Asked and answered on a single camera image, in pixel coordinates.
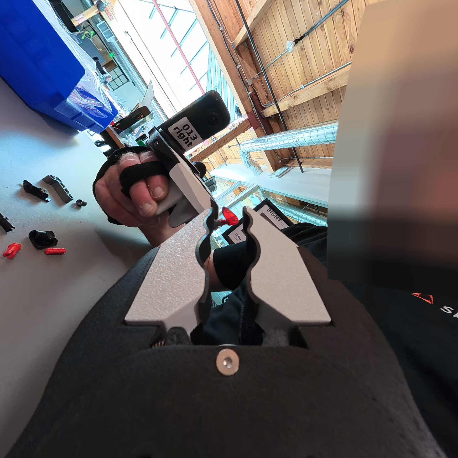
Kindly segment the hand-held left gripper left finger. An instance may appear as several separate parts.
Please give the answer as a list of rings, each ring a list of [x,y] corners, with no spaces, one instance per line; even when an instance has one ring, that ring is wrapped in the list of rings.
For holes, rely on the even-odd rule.
[[[213,222],[211,208],[202,211],[158,248],[125,316],[133,326],[156,325],[190,334],[209,315],[209,275],[199,249],[206,248]]]

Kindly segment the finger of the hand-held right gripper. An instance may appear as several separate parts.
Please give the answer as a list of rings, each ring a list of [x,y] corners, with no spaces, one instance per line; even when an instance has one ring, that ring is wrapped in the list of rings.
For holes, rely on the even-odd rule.
[[[198,215],[199,212],[193,207],[192,203],[183,198],[178,201],[173,209],[169,209],[169,227],[176,228],[182,224],[187,224]]]
[[[218,218],[218,206],[203,181],[183,162],[176,164],[169,173],[168,208],[174,207],[183,198],[189,200],[201,214],[211,211],[214,220]]]

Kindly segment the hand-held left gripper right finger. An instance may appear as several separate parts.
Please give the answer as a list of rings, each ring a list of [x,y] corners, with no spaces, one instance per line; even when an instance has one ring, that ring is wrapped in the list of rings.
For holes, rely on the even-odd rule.
[[[263,331],[289,333],[296,326],[330,324],[299,247],[273,226],[255,223],[253,230],[253,217],[248,229],[247,246],[255,258],[247,271],[247,289]]]

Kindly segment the red translucent lego wedge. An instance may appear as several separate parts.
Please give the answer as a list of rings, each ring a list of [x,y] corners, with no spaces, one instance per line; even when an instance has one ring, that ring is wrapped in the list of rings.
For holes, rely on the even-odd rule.
[[[237,215],[234,214],[232,210],[230,210],[227,207],[222,207],[222,215],[223,217],[221,219],[215,221],[215,224],[218,227],[225,225],[234,226],[239,223],[239,218],[237,217]]]

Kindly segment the dark grey lego beam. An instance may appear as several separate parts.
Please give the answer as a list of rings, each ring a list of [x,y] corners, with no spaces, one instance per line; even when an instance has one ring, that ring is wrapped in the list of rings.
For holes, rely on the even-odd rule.
[[[73,200],[73,196],[67,189],[67,187],[64,185],[62,180],[60,178],[54,176],[54,175],[46,175],[43,178],[43,182],[51,185],[59,198],[64,202],[64,203],[70,203]]]

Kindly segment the black lego panel piece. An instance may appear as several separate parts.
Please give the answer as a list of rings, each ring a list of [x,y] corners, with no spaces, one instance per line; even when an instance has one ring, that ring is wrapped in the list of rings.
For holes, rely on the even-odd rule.
[[[32,245],[38,250],[52,248],[58,244],[58,239],[56,238],[54,232],[50,230],[32,230],[29,232],[28,238]]]

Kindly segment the black angled lego piece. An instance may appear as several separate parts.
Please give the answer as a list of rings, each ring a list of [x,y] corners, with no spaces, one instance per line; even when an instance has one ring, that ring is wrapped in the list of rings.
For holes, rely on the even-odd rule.
[[[31,194],[44,202],[50,201],[49,194],[44,188],[37,187],[28,180],[24,180],[22,185],[26,193]]]

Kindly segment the person's right hand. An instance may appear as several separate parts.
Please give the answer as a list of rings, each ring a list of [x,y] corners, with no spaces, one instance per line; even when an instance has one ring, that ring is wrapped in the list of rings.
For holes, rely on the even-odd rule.
[[[169,213],[157,215],[158,203],[169,192],[165,175],[149,176],[130,188],[130,197],[121,191],[120,174],[133,165],[157,161],[152,151],[125,152],[107,168],[95,183],[95,198],[100,208],[111,218],[128,227],[139,228],[152,247],[157,247],[178,232],[182,226],[169,226]]]

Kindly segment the blue plastic bin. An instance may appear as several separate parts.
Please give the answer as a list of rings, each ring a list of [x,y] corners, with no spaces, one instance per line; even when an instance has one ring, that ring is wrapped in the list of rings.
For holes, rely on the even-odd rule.
[[[29,107],[80,131],[106,129],[67,101],[92,58],[48,1],[2,0],[0,47],[1,77]]]

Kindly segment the silver ventilation duct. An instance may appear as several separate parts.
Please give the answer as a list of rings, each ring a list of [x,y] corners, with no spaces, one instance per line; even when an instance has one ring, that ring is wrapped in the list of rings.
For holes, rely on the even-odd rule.
[[[339,120],[332,120],[243,141],[239,145],[240,158],[248,169],[254,171],[256,166],[250,157],[251,152],[334,144],[338,123]]]

